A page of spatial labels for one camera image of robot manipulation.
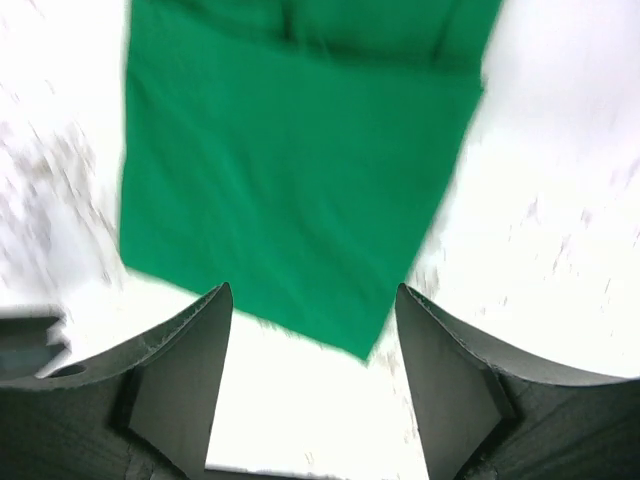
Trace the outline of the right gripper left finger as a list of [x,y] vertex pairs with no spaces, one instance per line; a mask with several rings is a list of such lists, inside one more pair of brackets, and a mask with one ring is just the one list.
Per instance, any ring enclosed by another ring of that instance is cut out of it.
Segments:
[[232,310],[222,284],[108,351],[2,383],[2,478],[203,478]]

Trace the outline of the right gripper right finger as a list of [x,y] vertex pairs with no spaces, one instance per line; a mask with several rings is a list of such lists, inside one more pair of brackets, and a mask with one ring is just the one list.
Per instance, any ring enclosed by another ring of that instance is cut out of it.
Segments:
[[638,477],[637,380],[526,352],[407,285],[395,317],[431,478]]

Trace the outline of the green t shirt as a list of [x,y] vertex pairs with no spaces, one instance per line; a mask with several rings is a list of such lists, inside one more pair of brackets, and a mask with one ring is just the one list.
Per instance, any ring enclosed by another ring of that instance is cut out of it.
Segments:
[[496,1],[135,1],[120,255],[360,359],[482,93]]

